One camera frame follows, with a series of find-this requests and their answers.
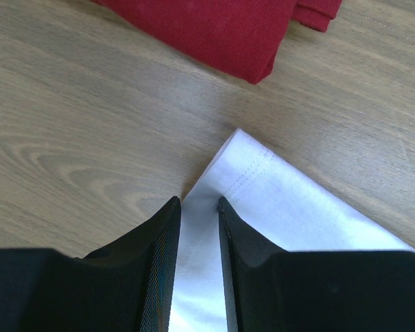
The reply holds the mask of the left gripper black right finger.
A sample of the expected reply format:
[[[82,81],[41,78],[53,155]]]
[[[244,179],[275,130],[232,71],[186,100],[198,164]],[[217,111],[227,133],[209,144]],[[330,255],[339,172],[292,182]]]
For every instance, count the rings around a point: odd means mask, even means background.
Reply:
[[[415,331],[414,252],[289,252],[218,211],[229,331]]]

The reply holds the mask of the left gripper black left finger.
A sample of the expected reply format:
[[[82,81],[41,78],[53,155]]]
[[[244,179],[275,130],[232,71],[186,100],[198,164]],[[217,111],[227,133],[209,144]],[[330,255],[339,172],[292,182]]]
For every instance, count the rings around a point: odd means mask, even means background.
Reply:
[[[180,226],[173,197],[83,258],[0,249],[0,331],[166,331]]]

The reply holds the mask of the white t-shirt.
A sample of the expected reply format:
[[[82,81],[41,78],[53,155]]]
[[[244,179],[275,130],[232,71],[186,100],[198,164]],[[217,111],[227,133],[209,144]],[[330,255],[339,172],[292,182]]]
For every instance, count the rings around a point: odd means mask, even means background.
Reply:
[[[238,129],[182,203],[170,331],[227,329],[217,213],[221,197],[287,250],[410,250]]]

